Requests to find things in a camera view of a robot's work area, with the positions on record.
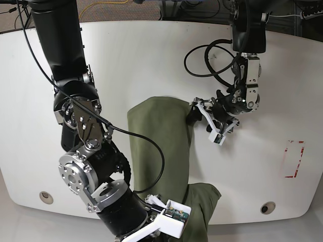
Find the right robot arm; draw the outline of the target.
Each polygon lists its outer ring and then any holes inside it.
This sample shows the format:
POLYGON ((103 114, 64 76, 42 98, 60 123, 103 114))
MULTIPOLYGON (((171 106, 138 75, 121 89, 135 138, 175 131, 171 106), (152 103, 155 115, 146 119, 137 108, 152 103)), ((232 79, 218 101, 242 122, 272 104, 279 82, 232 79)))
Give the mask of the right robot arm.
POLYGON ((130 189, 131 168, 112 140, 116 129, 100 116, 101 104, 86 65, 75 1, 24 1, 52 71, 53 110, 62 126, 65 154, 59 171, 88 212, 96 214, 116 241, 165 241, 151 230, 160 206, 130 189))

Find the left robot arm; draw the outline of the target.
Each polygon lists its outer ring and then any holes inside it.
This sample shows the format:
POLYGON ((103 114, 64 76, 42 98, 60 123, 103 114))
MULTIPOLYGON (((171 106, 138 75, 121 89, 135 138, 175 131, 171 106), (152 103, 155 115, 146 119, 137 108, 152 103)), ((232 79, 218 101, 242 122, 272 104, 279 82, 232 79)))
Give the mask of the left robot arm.
POLYGON ((251 113, 258 109, 260 103, 258 78, 261 65, 258 55, 266 51, 265 27, 269 13, 256 7, 251 1, 230 2, 230 25, 232 38, 218 39, 204 45, 204 62, 209 74, 224 85, 227 94, 217 90, 217 96, 209 100, 195 98, 186 117, 190 126, 202 120, 205 111, 211 116, 207 131, 217 130, 221 135, 232 132, 239 125, 237 115, 251 113), (209 53, 213 48, 229 44, 236 52, 232 62, 216 71, 210 64, 209 53))

